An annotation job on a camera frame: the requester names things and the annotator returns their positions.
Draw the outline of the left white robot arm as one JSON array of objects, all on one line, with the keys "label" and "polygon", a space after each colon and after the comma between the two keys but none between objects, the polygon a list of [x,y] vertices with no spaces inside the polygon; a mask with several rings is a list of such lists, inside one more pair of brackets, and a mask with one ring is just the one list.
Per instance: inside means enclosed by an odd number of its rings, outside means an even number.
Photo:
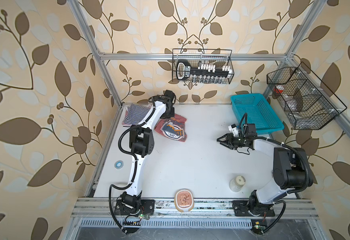
[{"label": "left white robot arm", "polygon": [[127,217],[138,217],[144,213],[144,207],[141,204],[143,192],[142,178],[146,158],[153,152],[155,146],[154,128],[161,119],[171,118],[175,115],[175,102],[175,93],[166,90],[163,95],[156,95],[149,98],[149,103],[152,105],[146,115],[128,110],[128,114],[139,120],[137,124],[132,124],[125,130],[118,139],[118,149],[120,152],[132,157],[129,181],[125,187],[111,184],[108,195],[111,216],[118,228],[126,235],[131,232],[118,221],[115,215],[112,205],[112,190],[123,191],[117,197],[116,206],[119,206],[121,210],[125,211]]}]

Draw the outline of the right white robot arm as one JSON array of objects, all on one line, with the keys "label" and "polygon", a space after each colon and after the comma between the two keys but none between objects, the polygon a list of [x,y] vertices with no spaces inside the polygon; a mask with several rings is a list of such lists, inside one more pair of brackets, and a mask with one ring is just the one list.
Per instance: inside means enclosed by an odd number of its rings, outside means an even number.
[{"label": "right white robot arm", "polygon": [[229,126],[229,133],[217,138],[217,142],[230,150],[240,148],[262,152],[273,159],[272,179],[262,188],[253,190],[246,203],[234,201],[238,215],[266,218],[274,215],[274,205],[282,204],[276,219],[265,226],[255,223],[252,232],[256,235],[268,233],[281,219],[286,210],[284,197],[300,193],[313,185],[313,173],[304,149],[294,148],[284,142],[258,136],[255,124],[248,123],[244,114],[239,125]]}]

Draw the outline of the maroon red garment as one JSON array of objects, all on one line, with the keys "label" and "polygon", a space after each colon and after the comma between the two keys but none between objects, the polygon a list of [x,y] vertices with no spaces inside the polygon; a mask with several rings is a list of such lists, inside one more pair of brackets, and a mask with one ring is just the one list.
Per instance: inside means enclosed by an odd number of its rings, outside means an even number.
[{"label": "maroon red garment", "polygon": [[161,119],[155,126],[155,131],[168,139],[185,142],[187,139],[185,132],[186,121],[186,118],[175,114],[174,117]]}]

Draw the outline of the blue white striped tank top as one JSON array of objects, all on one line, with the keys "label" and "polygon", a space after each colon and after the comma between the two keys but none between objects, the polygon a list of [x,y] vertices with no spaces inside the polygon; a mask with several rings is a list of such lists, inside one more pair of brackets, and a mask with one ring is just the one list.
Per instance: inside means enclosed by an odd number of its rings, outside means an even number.
[{"label": "blue white striped tank top", "polygon": [[124,127],[132,127],[148,121],[149,116],[153,113],[152,106],[141,106],[131,104],[126,109],[125,117],[122,121]]}]

